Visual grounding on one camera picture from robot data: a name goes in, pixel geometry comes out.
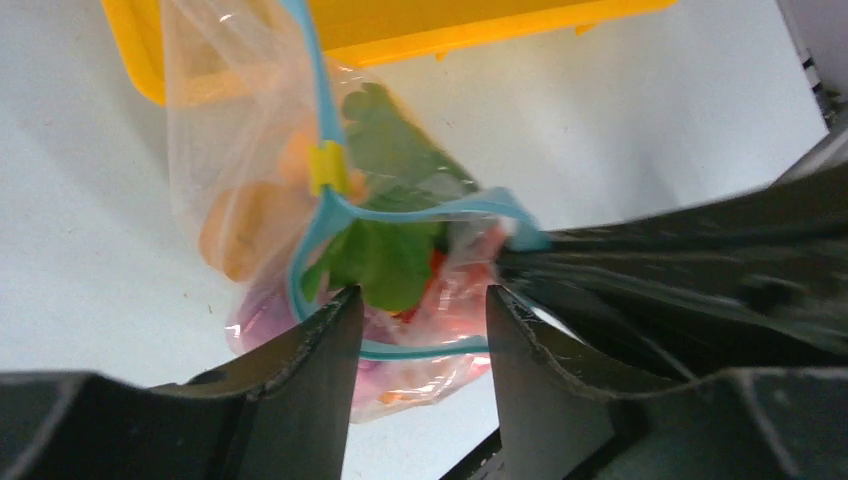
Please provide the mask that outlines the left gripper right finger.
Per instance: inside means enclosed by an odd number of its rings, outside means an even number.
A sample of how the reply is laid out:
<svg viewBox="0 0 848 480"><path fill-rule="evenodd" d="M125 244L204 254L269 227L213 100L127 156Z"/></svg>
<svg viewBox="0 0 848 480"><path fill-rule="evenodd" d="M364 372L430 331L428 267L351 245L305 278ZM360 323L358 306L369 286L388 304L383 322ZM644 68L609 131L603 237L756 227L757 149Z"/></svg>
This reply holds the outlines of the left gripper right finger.
<svg viewBox="0 0 848 480"><path fill-rule="evenodd" d="M843 368L729 369L682 384L608 357L487 292L511 479L843 479Z"/></svg>

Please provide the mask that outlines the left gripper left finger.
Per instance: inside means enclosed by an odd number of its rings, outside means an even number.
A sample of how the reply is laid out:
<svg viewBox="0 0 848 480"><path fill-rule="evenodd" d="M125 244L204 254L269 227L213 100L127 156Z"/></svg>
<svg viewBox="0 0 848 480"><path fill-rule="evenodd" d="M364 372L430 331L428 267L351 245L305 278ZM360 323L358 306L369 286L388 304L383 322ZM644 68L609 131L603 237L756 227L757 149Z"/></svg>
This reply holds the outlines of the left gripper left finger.
<svg viewBox="0 0 848 480"><path fill-rule="evenodd" d="M1 376L5 479L337 479L363 330L358 288L184 384Z"/></svg>

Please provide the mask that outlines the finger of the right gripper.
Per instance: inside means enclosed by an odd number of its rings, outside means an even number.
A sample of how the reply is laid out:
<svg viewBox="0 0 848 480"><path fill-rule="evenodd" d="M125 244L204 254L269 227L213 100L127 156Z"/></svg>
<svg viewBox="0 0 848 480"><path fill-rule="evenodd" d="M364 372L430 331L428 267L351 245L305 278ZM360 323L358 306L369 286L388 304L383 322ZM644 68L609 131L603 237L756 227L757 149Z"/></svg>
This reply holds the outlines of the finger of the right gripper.
<svg viewBox="0 0 848 480"><path fill-rule="evenodd" d="M847 168L503 250L502 284L591 346L675 379L847 363Z"/></svg>

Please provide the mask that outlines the fried dough pieces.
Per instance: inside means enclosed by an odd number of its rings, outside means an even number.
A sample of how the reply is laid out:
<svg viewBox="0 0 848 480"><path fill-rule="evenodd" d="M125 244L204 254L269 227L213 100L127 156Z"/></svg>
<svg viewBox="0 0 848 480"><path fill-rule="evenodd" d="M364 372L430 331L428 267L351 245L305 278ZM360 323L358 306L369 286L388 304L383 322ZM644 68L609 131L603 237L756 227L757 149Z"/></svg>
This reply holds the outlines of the fried dough pieces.
<svg viewBox="0 0 848 480"><path fill-rule="evenodd" d="M242 283L276 254L291 252L317 207L308 168L316 140L314 127L296 130L278 155L271 180L249 182L218 195L198 238L210 267Z"/></svg>

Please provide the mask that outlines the red carrot with leaves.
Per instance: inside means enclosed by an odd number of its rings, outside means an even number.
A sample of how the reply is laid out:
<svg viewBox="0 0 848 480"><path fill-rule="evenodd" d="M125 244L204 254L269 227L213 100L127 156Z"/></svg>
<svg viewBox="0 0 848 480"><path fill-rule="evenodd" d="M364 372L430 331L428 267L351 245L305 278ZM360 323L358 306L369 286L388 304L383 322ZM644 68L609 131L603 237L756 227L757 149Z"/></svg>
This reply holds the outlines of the red carrot with leaves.
<svg viewBox="0 0 848 480"><path fill-rule="evenodd" d="M413 121L380 83L364 82L341 104L354 171L366 192L352 203L375 213L419 213L479 193L472 176ZM302 307L357 285L365 304L395 323L475 322L494 280L506 232L479 212L420 222L356 218L314 241L298 276Z"/></svg>

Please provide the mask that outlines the clear zip top bag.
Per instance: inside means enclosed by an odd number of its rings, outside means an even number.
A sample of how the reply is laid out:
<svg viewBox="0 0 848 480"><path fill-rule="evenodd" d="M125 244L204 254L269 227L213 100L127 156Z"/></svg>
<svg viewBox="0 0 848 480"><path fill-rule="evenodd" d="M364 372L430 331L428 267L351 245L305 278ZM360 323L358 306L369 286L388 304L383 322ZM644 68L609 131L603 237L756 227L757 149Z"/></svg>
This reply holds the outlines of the clear zip top bag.
<svg viewBox="0 0 848 480"><path fill-rule="evenodd" d="M420 222L438 214L479 212L499 219L506 232L501 246L534 249L543 243L537 222L514 195L486 187L407 113L390 89L367 72L335 60L322 46L308 1L163 1L160 3L168 120L172 205L203 259L198 238L212 203L228 189L269 181L278 155L302 127L317 140L308 156L309 185L317 207L288 255L278 253L250 280L237 283L238 309L258 284L287 284L298 324L341 292L302 307L298 276L303 254L345 222L364 218L390 223ZM480 191L467 199L419 213L373 213L355 206L366 192L354 171L341 104L364 82L382 84L408 119L458 162ZM490 354L484 310L473 322L395 323L364 304L360 359L387 363L387 386L401 394L387 406L354 410L366 422L418 405L432 404L486 374Z"/></svg>

